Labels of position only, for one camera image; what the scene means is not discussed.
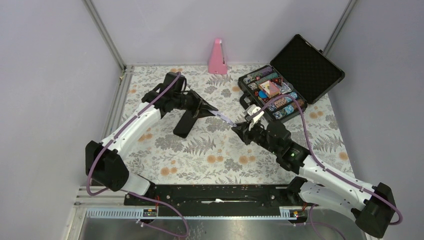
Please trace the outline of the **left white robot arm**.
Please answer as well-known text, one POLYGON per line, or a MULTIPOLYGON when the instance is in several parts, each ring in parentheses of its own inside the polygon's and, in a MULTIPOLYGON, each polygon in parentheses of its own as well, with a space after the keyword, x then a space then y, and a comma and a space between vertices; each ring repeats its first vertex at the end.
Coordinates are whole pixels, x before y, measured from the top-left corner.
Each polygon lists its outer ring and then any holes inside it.
POLYGON ((136 199, 144 206, 154 202, 155 192, 149 188, 152 183, 130 172, 124 157, 149 128, 173 110, 184 111, 174 129, 181 138, 188 135, 197 119, 214 116, 218 109, 186 87, 187 79, 180 72, 168 72, 162 83, 143 96, 137 109, 121 126, 102 141, 92 140, 86 145, 86 191, 90 196, 102 193, 90 190, 91 180, 95 180, 106 190, 136 194, 136 199))

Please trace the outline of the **floral table mat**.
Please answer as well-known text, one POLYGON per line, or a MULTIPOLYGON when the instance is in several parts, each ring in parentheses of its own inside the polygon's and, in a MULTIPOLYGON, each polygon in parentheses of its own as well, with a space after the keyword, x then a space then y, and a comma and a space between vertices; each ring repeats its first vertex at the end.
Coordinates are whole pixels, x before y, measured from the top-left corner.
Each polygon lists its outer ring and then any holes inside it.
MULTIPOLYGON (((208 73, 205 65, 133 66, 122 119, 126 120, 142 97, 163 82, 168 72, 181 72, 188 86, 233 122, 244 120, 239 99, 239 77, 257 65, 231 65, 226 75, 208 73)), ((293 173, 282 169, 276 157, 262 147, 244 144, 231 127, 218 117, 199 119, 187 138, 173 134, 183 115, 174 110, 149 128, 129 150, 128 170, 156 184, 288 184, 293 173)), ((285 123, 291 138, 311 146, 321 160, 345 174, 354 174, 328 96, 309 105, 304 113, 307 132, 299 116, 285 123)))

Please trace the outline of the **pink metronome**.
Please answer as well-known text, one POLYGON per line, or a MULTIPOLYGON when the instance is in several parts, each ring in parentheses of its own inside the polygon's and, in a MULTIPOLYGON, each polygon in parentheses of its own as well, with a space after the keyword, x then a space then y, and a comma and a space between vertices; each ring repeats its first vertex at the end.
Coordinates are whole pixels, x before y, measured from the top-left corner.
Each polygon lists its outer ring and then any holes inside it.
POLYGON ((214 40, 211 54, 208 59, 207 70, 209 74, 213 75, 226 75, 228 73, 228 66, 224 57, 221 38, 216 38, 214 40))

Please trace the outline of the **black poker chip case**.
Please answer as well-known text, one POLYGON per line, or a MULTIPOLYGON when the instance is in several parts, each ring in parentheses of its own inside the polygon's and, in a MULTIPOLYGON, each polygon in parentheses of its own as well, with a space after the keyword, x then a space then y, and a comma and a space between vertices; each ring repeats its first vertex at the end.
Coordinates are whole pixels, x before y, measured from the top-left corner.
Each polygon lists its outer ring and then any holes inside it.
POLYGON ((288 86, 287 93, 296 98, 303 112, 344 78, 343 70, 296 34, 269 64, 239 77, 237 84, 243 92, 239 102, 244 109, 265 106, 271 98, 260 85, 271 82, 281 90, 288 86))

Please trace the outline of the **playing card deck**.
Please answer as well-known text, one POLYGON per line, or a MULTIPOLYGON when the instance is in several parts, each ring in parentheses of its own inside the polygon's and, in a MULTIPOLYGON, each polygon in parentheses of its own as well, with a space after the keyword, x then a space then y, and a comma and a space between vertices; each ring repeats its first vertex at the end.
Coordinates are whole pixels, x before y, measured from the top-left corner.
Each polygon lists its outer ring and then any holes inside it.
POLYGON ((259 84, 259 89, 266 95, 267 98, 273 98, 281 93, 279 87, 270 80, 259 84))

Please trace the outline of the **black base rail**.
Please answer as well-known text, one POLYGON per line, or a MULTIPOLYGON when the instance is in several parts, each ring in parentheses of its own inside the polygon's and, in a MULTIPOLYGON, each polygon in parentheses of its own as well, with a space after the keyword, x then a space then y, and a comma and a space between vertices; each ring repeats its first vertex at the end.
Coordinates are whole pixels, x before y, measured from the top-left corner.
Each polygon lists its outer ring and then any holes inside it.
POLYGON ((160 217, 276 217, 280 208, 311 206, 297 185, 151 185, 143 198, 126 195, 125 206, 152 207, 160 217))

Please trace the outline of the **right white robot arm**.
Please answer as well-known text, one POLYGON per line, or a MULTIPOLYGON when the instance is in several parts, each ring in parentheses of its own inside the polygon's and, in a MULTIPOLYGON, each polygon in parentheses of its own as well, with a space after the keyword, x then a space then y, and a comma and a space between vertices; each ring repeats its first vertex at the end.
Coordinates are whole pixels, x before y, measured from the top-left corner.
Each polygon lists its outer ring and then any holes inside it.
POLYGON ((300 187, 286 193, 291 205, 317 204, 353 220, 368 235, 384 237, 396 207, 388 185, 383 182, 373 185, 328 165, 293 141, 291 132, 281 122, 272 122, 267 127, 259 122, 241 122, 231 129, 242 142, 247 145, 254 142, 274 154, 283 169, 302 178, 300 187))

